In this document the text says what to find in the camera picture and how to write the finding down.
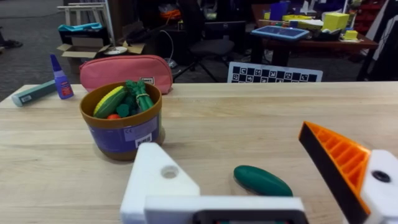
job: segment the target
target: glue bottle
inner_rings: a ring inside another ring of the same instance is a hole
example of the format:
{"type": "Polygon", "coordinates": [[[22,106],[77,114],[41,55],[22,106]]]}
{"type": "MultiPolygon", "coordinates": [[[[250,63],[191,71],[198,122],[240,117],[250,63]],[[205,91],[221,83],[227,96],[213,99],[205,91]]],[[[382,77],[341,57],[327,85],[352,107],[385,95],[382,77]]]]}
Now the glue bottle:
{"type": "Polygon", "coordinates": [[[61,99],[67,99],[73,96],[73,90],[70,86],[68,77],[62,71],[60,64],[54,54],[51,55],[52,70],[54,72],[55,86],[61,99]]]}

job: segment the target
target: office chair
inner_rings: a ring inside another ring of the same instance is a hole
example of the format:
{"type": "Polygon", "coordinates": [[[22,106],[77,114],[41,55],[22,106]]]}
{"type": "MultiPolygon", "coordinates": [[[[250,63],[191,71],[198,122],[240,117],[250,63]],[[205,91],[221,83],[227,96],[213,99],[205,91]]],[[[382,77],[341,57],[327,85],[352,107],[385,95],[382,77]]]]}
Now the office chair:
{"type": "Polygon", "coordinates": [[[200,10],[197,0],[178,0],[178,6],[184,21],[184,28],[187,31],[188,38],[188,52],[193,56],[193,62],[176,76],[173,81],[180,75],[186,72],[188,69],[193,70],[197,65],[201,66],[204,71],[209,75],[215,82],[218,80],[214,75],[202,64],[202,59],[205,57],[215,57],[221,60],[227,68],[227,61],[223,60],[222,57],[232,52],[234,42],[230,40],[203,40],[202,30],[205,26],[205,17],[200,10]]]}

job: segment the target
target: blue toy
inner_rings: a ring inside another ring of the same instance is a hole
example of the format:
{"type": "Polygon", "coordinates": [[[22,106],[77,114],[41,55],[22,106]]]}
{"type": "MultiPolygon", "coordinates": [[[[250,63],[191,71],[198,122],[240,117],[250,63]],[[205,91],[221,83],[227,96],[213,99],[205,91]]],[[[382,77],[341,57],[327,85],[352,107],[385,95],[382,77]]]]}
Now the blue toy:
{"type": "Polygon", "coordinates": [[[83,25],[78,25],[78,26],[60,25],[58,27],[58,31],[76,32],[76,31],[83,31],[85,29],[101,29],[101,28],[102,28],[102,25],[99,22],[94,22],[91,24],[83,24],[83,25]]]}
{"type": "Polygon", "coordinates": [[[270,39],[285,40],[289,42],[305,38],[308,33],[308,30],[280,26],[265,26],[256,30],[252,30],[251,32],[252,35],[268,37],[270,39]]]}

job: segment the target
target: chair leg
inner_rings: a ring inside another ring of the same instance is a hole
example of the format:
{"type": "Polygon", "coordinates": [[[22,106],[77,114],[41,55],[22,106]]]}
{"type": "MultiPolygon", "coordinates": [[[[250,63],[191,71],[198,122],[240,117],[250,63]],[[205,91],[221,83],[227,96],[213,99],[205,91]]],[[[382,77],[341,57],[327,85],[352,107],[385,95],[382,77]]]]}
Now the chair leg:
{"type": "Polygon", "coordinates": [[[227,68],[229,68],[228,61],[224,60],[222,57],[216,57],[217,60],[220,60],[227,68]]]}
{"type": "Polygon", "coordinates": [[[201,68],[204,69],[204,71],[207,73],[207,75],[209,75],[210,78],[214,80],[214,82],[218,82],[216,77],[214,77],[214,75],[201,62],[198,62],[198,64],[201,66],[201,68]]]}
{"type": "Polygon", "coordinates": [[[187,68],[184,68],[181,72],[179,72],[178,74],[176,74],[174,77],[173,77],[173,82],[175,82],[175,80],[180,76],[180,75],[182,75],[184,72],[186,72],[188,69],[191,69],[192,67],[193,68],[195,68],[195,66],[197,65],[197,61],[194,61],[194,62],[192,62],[187,68]]]}
{"type": "Polygon", "coordinates": [[[227,68],[229,68],[228,62],[226,62],[223,58],[221,58],[221,62],[222,62],[227,68]]]}

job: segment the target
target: yellow box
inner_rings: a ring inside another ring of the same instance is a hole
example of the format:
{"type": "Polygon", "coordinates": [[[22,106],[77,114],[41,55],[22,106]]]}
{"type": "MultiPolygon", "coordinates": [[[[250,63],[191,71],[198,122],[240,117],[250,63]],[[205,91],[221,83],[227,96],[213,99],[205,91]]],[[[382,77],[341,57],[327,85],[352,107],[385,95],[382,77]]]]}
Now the yellow box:
{"type": "Polygon", "coordinates": [[[344,34],[343,38],[345,40],[357,40],[358,32],[355,30],[347,30],[346,33],[344,34]]]}
{"type": "Polygon", "coordinates": [[[269,20],[269,16],[270,16],[270,15],[271,15],[270,12],[264,13],[264,19],[265,19],[265,20],[269,20]]]}
{"type": "Polygon", "coordinates": [[[344,29],[347,26],[348,17],[348,14],[338,12],[326,13],[322,30],[328,29],[334,31],[337,29],[344,29]]]}

